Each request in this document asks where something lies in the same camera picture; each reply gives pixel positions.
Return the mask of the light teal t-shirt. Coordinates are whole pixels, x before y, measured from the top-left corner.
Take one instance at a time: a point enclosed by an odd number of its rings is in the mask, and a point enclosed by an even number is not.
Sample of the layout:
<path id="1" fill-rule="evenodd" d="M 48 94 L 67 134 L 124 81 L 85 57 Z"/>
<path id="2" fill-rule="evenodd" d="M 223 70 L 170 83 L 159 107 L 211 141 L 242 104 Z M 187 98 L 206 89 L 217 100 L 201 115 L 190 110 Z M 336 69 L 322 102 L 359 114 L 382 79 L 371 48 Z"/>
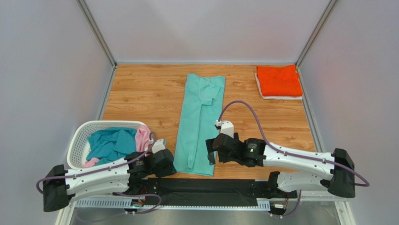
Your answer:
<path id="1" fill-rule="evenodd" d="M 221 75 L 187 75 L 174 153 L 178 172 L 213 176 L 206 140 L 219 134 L 214 124 L 222 112 L 224 91 L 225 78 Z"/>

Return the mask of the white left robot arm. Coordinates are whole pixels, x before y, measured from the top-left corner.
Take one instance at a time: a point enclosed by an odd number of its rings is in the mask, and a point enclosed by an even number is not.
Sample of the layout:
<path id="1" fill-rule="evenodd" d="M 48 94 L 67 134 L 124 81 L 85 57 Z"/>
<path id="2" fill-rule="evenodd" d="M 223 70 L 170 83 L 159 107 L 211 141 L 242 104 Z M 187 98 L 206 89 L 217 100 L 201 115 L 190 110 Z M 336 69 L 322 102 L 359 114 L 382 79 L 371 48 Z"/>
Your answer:
<path id="1" fill-rule="evenodd" d="M 147 156 L 134 152 L 125 158 L 90 168 L 66 170 L 63 165 L 56 165 L 37 183 L 37 188 L 42 190 L 43 210 L 57 211 L 95 195 L 133 195 L 143 199 L 149 189 L 142 179 L 149 175 L 158 178 L 174 175 L 173 161 L 173 154 L 164 149 Z"/>

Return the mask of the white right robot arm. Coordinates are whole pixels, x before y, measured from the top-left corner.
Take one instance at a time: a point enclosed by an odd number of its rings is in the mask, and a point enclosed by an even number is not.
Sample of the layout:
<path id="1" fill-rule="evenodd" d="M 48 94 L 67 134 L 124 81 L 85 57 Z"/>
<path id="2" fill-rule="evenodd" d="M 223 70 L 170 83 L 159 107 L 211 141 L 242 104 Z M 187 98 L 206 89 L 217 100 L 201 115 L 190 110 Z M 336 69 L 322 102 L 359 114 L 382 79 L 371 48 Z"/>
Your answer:
<path id="1" fill-rule="evenodd" d="M 208 160 L 215 164 L 215 153 L 221 163 L 236 162 L 246 167 L 268 166 L 293 169 L 294 172 L 271 172 L 269 188 L 282 192 L 296 190 L 326 190 L 343 197 L 355 197 L 355 164 L 349 153 L 336 148 L 332 153 L 316 153 L 279 146 L 262 139 L 245 141 L 233 136 L 219 134 L 207 139 Z"/>

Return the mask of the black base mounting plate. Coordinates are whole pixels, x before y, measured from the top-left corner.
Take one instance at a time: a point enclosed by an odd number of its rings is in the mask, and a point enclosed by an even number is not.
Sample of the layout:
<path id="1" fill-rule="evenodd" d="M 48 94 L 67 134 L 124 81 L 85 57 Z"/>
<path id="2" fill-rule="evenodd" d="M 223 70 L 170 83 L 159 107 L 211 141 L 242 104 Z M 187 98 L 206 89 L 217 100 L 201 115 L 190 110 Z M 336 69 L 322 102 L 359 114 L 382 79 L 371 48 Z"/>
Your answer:
<path id="1" fill-rule="evenodd" d="M 268 186 L 267 181 L 229 179 L 142 179 L 123 192 L 145 194 L 145 204 L 162 206 L 256 206 L 258 198 L 296 199 L 297 192 L 286 193 Z"/>

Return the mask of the pink t-shirt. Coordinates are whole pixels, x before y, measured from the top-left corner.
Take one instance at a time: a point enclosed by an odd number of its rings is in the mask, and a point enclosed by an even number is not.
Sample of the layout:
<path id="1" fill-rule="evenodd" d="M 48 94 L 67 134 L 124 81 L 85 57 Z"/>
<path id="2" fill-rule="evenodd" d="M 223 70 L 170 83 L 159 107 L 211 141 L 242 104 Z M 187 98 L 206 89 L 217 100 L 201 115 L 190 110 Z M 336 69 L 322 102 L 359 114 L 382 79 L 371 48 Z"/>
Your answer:
<path id="1" fill-rule="evenodd" d="M 141 125 L 136 129 L 137 133 L 135 135 L 135 141 L 136 141 L 136 152 L 144 152 L 147 147 L 149 146 L 149 141 L 150 141 L 150 130 L 146 125 Z M 97 163 L 99 160 L 94 158 L 90 161 L 86 161 L 84 164 L 84 168 L 90 168 L 95 166 L 95 163 Z"/>

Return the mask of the dark teal t-shirt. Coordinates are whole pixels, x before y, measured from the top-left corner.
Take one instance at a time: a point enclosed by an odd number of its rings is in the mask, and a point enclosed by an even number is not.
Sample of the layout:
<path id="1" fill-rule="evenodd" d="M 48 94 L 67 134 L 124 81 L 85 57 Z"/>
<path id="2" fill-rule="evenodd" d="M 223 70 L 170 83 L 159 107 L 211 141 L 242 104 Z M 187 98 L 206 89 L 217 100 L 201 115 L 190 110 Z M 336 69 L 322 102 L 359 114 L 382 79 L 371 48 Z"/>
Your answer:
<path id="1" fill-rule="evenodd" d="M 136 152 L 136 133 L 136 129 L 125 127 L 110 127 L 92 133 L 88 137 L 90 152 L 86 161 L 96 158 L 99 161 L 95 165 L 102 165 Z"/>

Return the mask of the folded white t-shirt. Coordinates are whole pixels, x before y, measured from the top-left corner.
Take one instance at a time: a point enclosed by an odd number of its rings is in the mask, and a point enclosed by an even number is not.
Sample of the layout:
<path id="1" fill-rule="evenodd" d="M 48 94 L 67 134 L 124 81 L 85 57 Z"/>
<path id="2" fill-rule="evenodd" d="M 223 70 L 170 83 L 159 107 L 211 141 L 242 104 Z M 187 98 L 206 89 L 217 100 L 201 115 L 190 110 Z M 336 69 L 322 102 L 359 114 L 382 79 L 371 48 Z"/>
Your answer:
<path id="1" fill-rule="evenodd" d="M 259 90 L 259 94 L 264 100 L 302 100 L 303 99 L 303 96 L 264 96 L 261 91 L 261 86 L 260 86 L 260 82 L 259 82 L 257 73 L 254 74 L 254 77 L 255 77 L 256 84 L 257 84 L 257 87 Z"/>

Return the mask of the white perforated laundry basket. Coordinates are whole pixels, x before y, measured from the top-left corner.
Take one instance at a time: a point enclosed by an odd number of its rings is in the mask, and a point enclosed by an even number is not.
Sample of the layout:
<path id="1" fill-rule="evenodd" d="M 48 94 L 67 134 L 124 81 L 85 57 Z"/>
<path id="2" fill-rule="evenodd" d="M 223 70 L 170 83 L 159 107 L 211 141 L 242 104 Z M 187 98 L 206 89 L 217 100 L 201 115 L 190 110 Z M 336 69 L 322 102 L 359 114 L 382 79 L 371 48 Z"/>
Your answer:
<path id="1" fill-rule="evenodd" d="M 140 121 L 128 120 L 92 120 L 85 122 L 76 130 L 67 153 L 67 164 L 72 169 L 81 169 L 86 163 L 86 157 L 91 152 L 88 137 L 94 132 L 108 128 L 134 128 L 145 125 Z"/>

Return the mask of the folded orange t-shirt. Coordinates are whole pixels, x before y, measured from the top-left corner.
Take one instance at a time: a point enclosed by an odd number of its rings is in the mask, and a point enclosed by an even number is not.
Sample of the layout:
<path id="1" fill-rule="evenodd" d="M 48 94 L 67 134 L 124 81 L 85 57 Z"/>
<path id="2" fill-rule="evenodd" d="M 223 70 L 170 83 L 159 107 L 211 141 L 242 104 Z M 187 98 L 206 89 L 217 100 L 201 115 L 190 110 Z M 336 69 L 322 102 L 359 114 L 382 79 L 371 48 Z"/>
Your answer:
<path id="1" fill-rule="evenodd" d="M 296 65 L 257 66 L 256 73 L 264 96 L 302 96 Z"/>

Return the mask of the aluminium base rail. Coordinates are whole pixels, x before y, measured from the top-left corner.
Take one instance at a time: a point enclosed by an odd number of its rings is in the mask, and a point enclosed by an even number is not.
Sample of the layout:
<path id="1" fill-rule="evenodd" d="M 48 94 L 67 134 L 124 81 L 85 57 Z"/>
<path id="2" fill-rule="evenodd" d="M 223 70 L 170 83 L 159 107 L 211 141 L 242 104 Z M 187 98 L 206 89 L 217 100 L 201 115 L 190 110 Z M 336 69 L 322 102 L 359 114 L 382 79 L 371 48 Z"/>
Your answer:
<path id="1" fill-rule="evenodd" d="M 324 191 L 267 199 L 265 180 L 145 179 L 150 193 L 133 200 L 91 197 L 62 210 L 58 225 L 352 225 L 346 199 Z"/>

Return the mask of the aluminium frame post left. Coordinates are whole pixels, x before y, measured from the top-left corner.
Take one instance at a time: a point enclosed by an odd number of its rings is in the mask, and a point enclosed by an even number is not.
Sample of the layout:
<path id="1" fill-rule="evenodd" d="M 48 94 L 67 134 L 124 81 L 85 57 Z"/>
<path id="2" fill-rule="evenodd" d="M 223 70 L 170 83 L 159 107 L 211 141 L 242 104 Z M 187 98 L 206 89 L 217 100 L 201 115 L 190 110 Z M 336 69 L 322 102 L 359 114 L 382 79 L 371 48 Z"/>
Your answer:
<path id="1" fill-rule="evenodd" d="M 117 67 L 117 62 L 113 56 L 113 54 L 111 53 L 111 50 L 109 48 L 109 46 L 107 45 L 100 29 L 99 26 L 96 23 L 96 20 L 89 8 L 88 3 L 85 0 L 77 0 L 76 1 L 77 4 L 79 5 L 89 27 L 91 28 L 95 38 L 97 39 L 103 53 L 105 54 L 109 64 L 111 65 L 112 68 L 116 68 Z"/>

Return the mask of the aluminium frame post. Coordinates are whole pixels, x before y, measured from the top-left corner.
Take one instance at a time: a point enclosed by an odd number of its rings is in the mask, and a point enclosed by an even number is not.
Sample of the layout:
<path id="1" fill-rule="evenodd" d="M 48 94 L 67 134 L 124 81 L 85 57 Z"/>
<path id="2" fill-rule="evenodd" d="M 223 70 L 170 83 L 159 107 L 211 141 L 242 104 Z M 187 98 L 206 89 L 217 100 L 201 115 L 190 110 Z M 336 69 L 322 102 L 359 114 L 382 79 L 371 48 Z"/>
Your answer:
<path id="1" fill-rule="evenodd" d="M 100 29 L 99 26 L 96 23 L 96 20 L 89 8 L 88 3 L 85 0 L 77 0 L 76 1 L 77 4 L 79 5 L 89 27 L 91 28 L 95 38 L 97 39 L 103 53 L 105 54 L 109 64 L 111 65 L 112 68 L 116 68 L 117 67 L 117 62 L 113 56 L 113 54 L 111 53 L 111 50 L 109 48 L 109 46 L 107 45 Z"/>
<path id="2" fill-rule="evenodd" d="M 311 50 L 314 42 L 316 41 L 316 39 L 318 38 L 319 34 L 321 33 L 323 27 L 325 26 L 325 24 L 327 23 L 329 17 L 331 16 L 332 12 L 334 11 L 337 3 L 339 2 L 339 0 L 329 0 L 327 6 L 325 7 L 321 17 L 319 18 L 315 28 L 313 29 L 313 31 L 311 32 L 311 35 L 309 37 L 309 39 L 307 40 L 304 48 L 302 49 L 298 60 L 296 61 L 296 66 L 299 68 L 306 56 L 308 55 L 309 51 Z"/>

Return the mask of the aluminium frame post right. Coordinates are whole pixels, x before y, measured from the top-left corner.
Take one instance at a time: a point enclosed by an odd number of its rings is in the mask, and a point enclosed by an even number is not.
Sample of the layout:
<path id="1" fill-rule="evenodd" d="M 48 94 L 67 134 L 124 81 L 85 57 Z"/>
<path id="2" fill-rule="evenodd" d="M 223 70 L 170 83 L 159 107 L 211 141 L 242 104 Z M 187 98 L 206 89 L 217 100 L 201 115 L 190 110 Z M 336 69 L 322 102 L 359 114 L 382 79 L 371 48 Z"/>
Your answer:
<path id="1" fill-rule="evenodd" d="M 311 50 L 314 42 L 316 41 L 316 39 L 318 38 L 319 34 L 321 33 L 323 27 L 325 26 L 325 24 L 327 23 L 329 17 L 331 16 L 332 12 L 334 11 L 337 3 L 339 2 L 339 0 L 329 0 L 327 6 L 325 7 L 321 17 L 319 18 L 315 28 L 313 29 L 313 31 L 311 32 L 311 35 L 309 37 L 309 39 L 307 40 L 304 48 L 302 49 L 298 60 L 296 61 L 296 66 L 299 68 L 306 56 L 308 55 L 309 51 Z"/>

